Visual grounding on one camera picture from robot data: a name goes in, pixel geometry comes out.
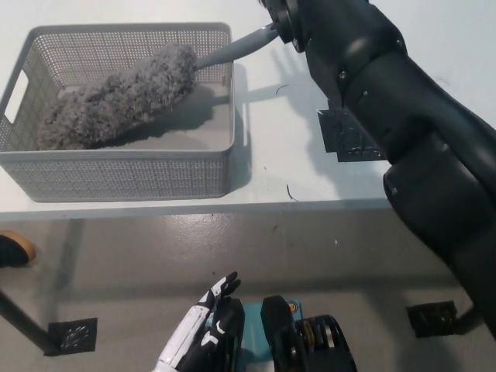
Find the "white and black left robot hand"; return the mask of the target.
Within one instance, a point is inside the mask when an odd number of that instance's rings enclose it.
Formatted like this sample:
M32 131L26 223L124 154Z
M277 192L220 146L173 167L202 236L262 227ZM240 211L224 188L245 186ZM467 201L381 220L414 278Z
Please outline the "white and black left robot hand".
M240 284L238 273L233 271L213 284L189 308L160 353L153 371L178 371L177 366L190 350L197 333L201 331L219 301L232 294Z

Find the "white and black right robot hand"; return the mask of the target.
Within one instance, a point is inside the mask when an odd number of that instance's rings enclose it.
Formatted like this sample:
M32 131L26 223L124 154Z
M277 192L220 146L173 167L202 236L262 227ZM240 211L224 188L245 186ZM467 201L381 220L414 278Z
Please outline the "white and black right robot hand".
M305 51L307 37L297 0L260 0L268 11L274 28L284 44L292 44L298 53Z

